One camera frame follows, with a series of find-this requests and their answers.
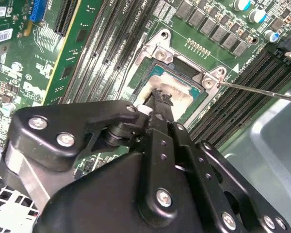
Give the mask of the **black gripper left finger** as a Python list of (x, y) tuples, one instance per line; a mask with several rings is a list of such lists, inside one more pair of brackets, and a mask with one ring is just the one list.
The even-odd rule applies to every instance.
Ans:
[(174, 143), (163, 94), (144, 104), (125, 100), (27, 107), (12, 116), (1, 166), (24, 187), (42, 214), (63, 187), (124, 156), (142, 157), (137, 207), (162, 228), (178, 214)]

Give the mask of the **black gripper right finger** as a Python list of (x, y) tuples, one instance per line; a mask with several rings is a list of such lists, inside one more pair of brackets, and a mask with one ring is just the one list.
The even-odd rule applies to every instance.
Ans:
[(195, 144), (173, 120), (170, 95), (162, 97), (176, 158), (186, 169), (206, 233), (290, 233), (286, 219), (209, 142)]

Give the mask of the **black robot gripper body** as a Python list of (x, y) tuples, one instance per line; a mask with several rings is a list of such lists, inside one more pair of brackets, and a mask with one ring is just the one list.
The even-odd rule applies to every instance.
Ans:
[(168, 226), (155, 228), (137, 207), (142, 157), (124, 155), (59, 190), (46, 204), (37, 233), (219, 233), (222, 227), (202, 216), (186, 173), (175, 169), (173, 186), (178, 215)]

